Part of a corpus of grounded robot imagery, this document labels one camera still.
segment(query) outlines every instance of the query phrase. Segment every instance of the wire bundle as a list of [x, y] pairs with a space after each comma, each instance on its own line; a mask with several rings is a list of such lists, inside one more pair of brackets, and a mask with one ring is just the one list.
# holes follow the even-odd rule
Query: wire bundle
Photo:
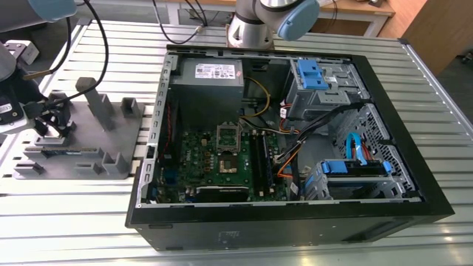
[[[287, 107], [290, 107], [291, 106], [291, 104], [285, 104], [283, 106], [281, 106], [281, 108], [287, 108]], [[281, 119], [281, 121], [279, 121], [279, 131], [281, 132], [283, 132], [283, 133], [290, 133], [290, 130], [286, 130], [285, 128], [283, 128], [283, 121], [286, 121], [286, 119]]]
[[289, 155], [289, 159], [285, 161], [282, 164], [282, 167], [278, 170], [278, 177], [291, 177], [291, 175], [286, 175], [282, 173], [285, 167], [295, 157], [297, 153], [301, 150], [302, 143], [305, 142], [307, 135], [313, 133], [313, 131], [322, 126], [325, 126], [331, 119], [343, 111], [351, 110], [351, 109], [359, 109], [363, 106], [363, 103], [353, 103], [350, 105], [342, 105], [334, 108], [330, 112], [325, 113], [319, 117], [317, 117], [314, 120], [309, 122], [309, 124], [303, 127], [303, 129], [299, 131], [297, 138], [294, 142], [291, 143], [289, 149], [281, 153], [279, 155], [275, 156], [275, 160], [278, 161], [281, 158], [286, 157]]

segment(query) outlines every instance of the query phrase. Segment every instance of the black cable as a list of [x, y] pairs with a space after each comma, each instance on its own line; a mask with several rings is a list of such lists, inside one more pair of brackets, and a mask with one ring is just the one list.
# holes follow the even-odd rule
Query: black cable
[[197, 12], [197, 10], [195, 10], [195, 8], [193, 7], [193, 5], [190, 4], [190, 2], [189, 2], [187, 0], [183, 0], [183, 1], [185, 1], [185, 3], [187, 4], [187, 6], [190, 7], [191, 11], [194, 11], [194, 13], [195, 13], [195, 15], [197, 15], [197, 17], [198, 17], [198, 19], [199, 19], [202, 25], [206, 26], [206, 20], [203, 20], [203, 19], [201, 18], [199, 13]]
[[58, 68], [62, 66], [63, 64], [63, 61], [65, 61], [65, 58], [66, 56], [69, 55], [69, 51], [70, 51], [70, 45], [71, 45], [71, 26], [70, 26], [70, 18], [66, 17], [65, 18], [65, 22], [66, 22], [66, 44], [65, 44], [65, 51], [63, 51], [63, 54], [62, 54], [62, 57], [57, 63], [57, 65], [49, 70], [50, 71], [50, 74], [54, 73]]
[[99, 74], [97, 82], [87, 89], [82, 90], [81, 92], [73, 94], [71, 96], [69, 96], [69, 97], [66, 97], [63, 99], [59, 99], [58, 101], [54, 101], [49, 106], [45, 107], [46, 109], [51, 109], [54, 106], [70, 101], [73, 98], [83, 95], [89, 91], [91, 91], [98, 86], [98, 84], [102, 82], [103, 76], [105, 76], [105, 73], [106, 73], [106, 67], [109, 66], [109, 42], [106, 40], [106, 34], [105, 34], [103, 26], [102, 26], [102, 21], [99, 20], [99, 17], [97, 15], [97, 12], [95, 12], [93, 6], [89, 3], [89, 0], [83, 0], [83, 4], [86, 5], [86, 7], [89, 8], [89, 10], [91, 12], [93, 18], [95, 19], [97, 24], [98, 24], [99, 33], [102, 35], [103, 48], [105, 48], [105, 60], [103, 60], [102, 72]]
[[262, 126], [255, 126], [254, 123], [251, 123], [246, 118], [239, 118], [242, 121], [245, 121], [251, 127], [254, 127], [255, 129], [261, 129], [263, 130], [265, 128]]
[[202, 14], [202, 16], [203, 16], [203, 21], [205, 21], [203, 26], [207, 26], [207, 23], [206, 23], [206, 16], [205, 16], [203, 9], [202, 9], [202, 7], [201, 7], [201, 5], [199, 5], [199, 3], [198, 3], [198, 0], [194, 0], [194, 2], [197, 3], [198, 8], [199, 8], [199, 11], [201, 11], [201, 14]]
[[217, 15], [218, 15], [218, 13], [219, 13], [219, 11], [217, 11], [217, 13], [214, 14], [214, 16], [213, 16], [213, 18], [210, 19], [210, 21], [209, 21], [209, 23], [207, 23], [207, 24], [210, 24], [210, 23], [214, 21], [214, 19], [215, 19], [215, 17], [217, 17]]
[[271, 127], [267, 125], [266, 120], [261, 117], [261, 115], [258, 115], [257, 118], [258, 118], [259, 121], [265, 124], [265, 127], [271, 128]]
[[157, 6], [155, 6], [155, 1], [151, 0], [153, 2], [153, 7], [154, 7], [154, 14], [155, 14], [155, 20], [157, 20], [157, 23], [159, 24], [159, 28], [161, 28], [161, 31], [162, 31], [162, 35], [163, 37], [166, 38], [166, 40], [173, 43], [173, 44], [185, 44], [198, 33], [198, 29], [195, 29], [195, 31], [193, 32], [193, 34], [189, 36], [189, 38], [186, 38], [183, 41], [181, 42], [175, 42], [174, 40], [171, 40], [167, 36], [167, 34], [165, 33], [163, 31], [163, 27], [162, 27], [162, 23], [161, 23], [161, 19], [159, 19], [159, 14], [157, 12]]
[[291, 152], [297, 149], [297, 147], [302, 145], [302, 142], [306, 139], [306, 135], [310, 134], [319, 127], [325, 126], [341, 112], [351, 109], [359, 109], [363, 105], [365, 103], [353, 103], [350, 105], [338, 106], [330, 112], [322, 114], [314, 120], [311, 120], [310, 123], [301, 129], [301, 132], [298, 133], [297, 138], [291, 143], [291, 145], [287, 146], [290, 147], [287, 151], [285, 151], [281, 155], [278, 155], [278, 160], [285, 156], [287, 156], [289, 154], [291, 154]]
[[34, 78], [39, 78], [42, 76], [50, 75], [62, 66], [62, 64], [65, 62], [65, 58], [69, 55], [70, 45], [71, 45], [71, 26], [70, 26], [70, 18], [69, 17], [65, 18], [65, 22], [66, 22], [66, 43], [65, 43], [63, 54], [62, 54], [62, 57], [59, 58], [57, 65], [49, 70], [34, 72], [31, 74], [25, 75], [22, 79], [31, 80]]

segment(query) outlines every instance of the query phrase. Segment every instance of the aluminum table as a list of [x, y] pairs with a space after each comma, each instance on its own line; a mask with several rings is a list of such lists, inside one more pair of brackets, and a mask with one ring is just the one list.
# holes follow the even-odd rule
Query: aluminum table
[[[110, 101], [135, 97], [147, 104], [134, 157], [145, 154], [151, 104], [167, 44], [155, 24], [105, 21], [109, 71], [98, 91]], [[193, 26], [166, 25], [183, 40]], [[206, 28], [189, 44], [225, 45], [225, 29]], [[460, 265], [473, 263], [473, 130], [439, 83], [407, 45], [393, 39], [307, 34], [274, 38], [277, 49], [365, 55], [419, 147], [455, 214], [366, 244], [237, 250], [155, 252], [125, 213], [133, 178], [122, 181], [15, 180], [31, 132], [9, 136], [0, 148], [0, 264], [141, 263], [141, 265]], [[103, 48], [95, 23], [73, 30], [70, 54], [41, 90], [74, 93], [79, 76], [98, 77]]]

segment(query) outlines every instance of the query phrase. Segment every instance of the blue plastic latch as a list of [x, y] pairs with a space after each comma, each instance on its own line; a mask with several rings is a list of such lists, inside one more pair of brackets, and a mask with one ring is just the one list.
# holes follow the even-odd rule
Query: blue plastic latch
[[303, 185], [303, 189], [306, 190], [307, 186], [310, 185], [310, 183], [313, 182], [313, 175], [310, 175], [307, 181], [305, 181], [305, 185]]
[[322, 77], [322, 69], [315, 60], [297, 60], [303, 89], [327, 90], [327, 84]]
[[329, 168], [329, 166], [327, 166], [327, 163], [326, 162], [322, 162], [322, 172], [323, 173], [330, 173], [330, 168]]
[[390, 167], [390, 163], [387, 161], [382, 162], [383, 169], [386, 170], [386, 173], [390, 174], [393, 172], [393, 168]]
[[343, 161], [327, 161], [330, 173], [347, 173], [346, 165]]

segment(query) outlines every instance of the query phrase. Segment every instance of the ram slot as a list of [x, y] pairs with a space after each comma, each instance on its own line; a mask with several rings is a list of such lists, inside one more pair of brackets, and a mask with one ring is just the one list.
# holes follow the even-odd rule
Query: ram slot
[[269, 193], [267, 185], [267, 164], [265, 150], [265, 138], [255, 131], [249, 138], [249, 151], [253, 170], [253, 192], [257, 197], [262, 197]]

